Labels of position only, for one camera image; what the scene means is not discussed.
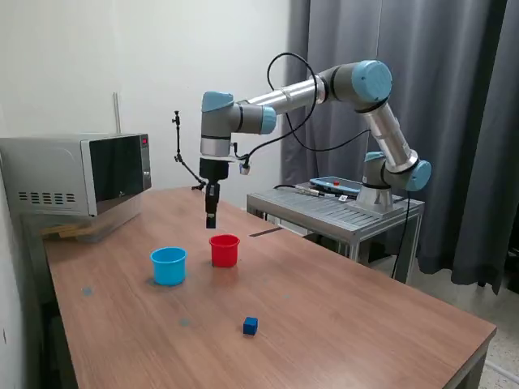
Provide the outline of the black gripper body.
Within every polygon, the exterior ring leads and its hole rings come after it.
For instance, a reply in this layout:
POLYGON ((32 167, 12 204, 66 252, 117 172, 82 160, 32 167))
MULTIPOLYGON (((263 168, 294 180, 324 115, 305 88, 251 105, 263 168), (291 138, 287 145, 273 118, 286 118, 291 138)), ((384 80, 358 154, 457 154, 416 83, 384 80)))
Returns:
POLYGON ((229 162, 227 160, 200 159, 199 175, 209 182, 225 180, 229 176, 229 162))

